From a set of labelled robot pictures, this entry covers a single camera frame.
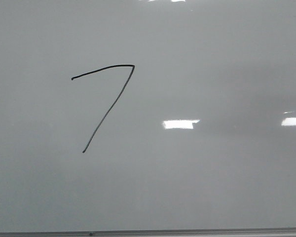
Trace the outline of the white glossy whiteboard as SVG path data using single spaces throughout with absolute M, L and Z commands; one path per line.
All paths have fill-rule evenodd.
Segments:
M 296 0 L 0 0 L 0 232 L 296 227 Z

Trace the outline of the grey aluminium whiteboard frame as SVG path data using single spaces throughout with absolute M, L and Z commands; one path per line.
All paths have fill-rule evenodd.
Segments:
M 293 228 L 0 232 L 0 237 L 296 237 Z

